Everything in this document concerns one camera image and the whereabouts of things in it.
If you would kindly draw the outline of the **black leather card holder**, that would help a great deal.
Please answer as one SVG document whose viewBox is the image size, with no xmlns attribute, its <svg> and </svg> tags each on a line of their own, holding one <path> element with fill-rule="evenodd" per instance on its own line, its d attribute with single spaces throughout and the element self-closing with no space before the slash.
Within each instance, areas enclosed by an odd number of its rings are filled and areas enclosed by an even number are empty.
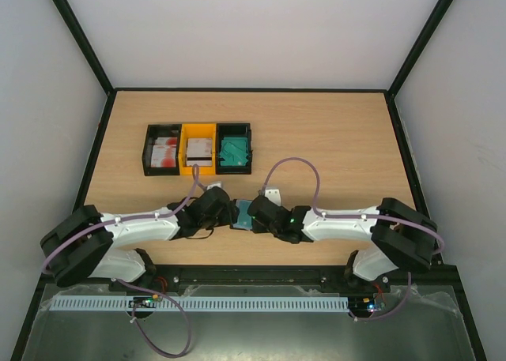
<svg viewBox="0 0 506 361">
<path fill-rule="evenodd" d="M 252 217 L 248 214 L 250 200 L 235 199 L 232 203 L 231 229 L 251 231 L 253 229 Z"/>
</svg>

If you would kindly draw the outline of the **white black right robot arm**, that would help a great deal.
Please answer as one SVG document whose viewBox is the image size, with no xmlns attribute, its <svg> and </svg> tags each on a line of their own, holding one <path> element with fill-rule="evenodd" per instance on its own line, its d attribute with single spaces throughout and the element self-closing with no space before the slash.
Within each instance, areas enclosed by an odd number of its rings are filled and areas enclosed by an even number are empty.
<svg viewBox="0 0 506 361">
<path fill-rule="evenodd" d="M 391 271 L 428 272 L 432 257 L 443 246 L 435 222 L 392 197 L 366 209 L 331 211 L 302 205 L 286 209 L 258 196 L 247 214 L 255 232 L 270 233 L 287 243 L 370 243 L 367 249 L 352 252 L 347 261 L 345 282 L 354 291 L 364 290 Z"/>
</svg>

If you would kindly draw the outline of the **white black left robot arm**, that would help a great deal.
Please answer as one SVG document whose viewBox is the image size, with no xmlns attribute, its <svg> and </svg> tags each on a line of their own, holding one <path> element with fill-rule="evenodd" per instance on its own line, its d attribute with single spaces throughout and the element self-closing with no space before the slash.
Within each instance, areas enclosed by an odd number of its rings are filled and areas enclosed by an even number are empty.
<svg viewBox="0 0 506 361">
<path fill-rule="evenodd" d="M 42 271 L 52 275 L 59 287 L 87 278 L 136 281 L 147 272 L 150 261 L 144 250 L 126 250 L 127 246 L 189 239 L 198 231 L 229 226 L 236 219 L 236 206 L 218 186 L 152 212 L 110 214 L 85 205 L 42 238 Z"/>
</svg>

